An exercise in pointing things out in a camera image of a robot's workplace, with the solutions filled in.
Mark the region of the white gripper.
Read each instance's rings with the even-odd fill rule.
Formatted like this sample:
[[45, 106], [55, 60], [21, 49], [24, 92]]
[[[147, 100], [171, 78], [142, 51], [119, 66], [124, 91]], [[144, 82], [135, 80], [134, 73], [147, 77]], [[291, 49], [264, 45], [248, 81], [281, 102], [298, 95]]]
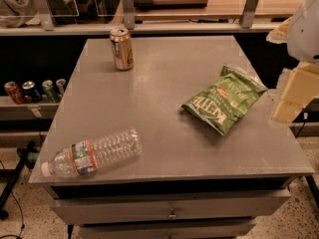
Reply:
[[304, 0], [292, 18], [268, 33], [266, 41], [287, 42], [288, 54], [307, 62], [284, 70], [278, 80], [280, 95], [272, 118], [291, 123], [319, 95], [319, 0]]

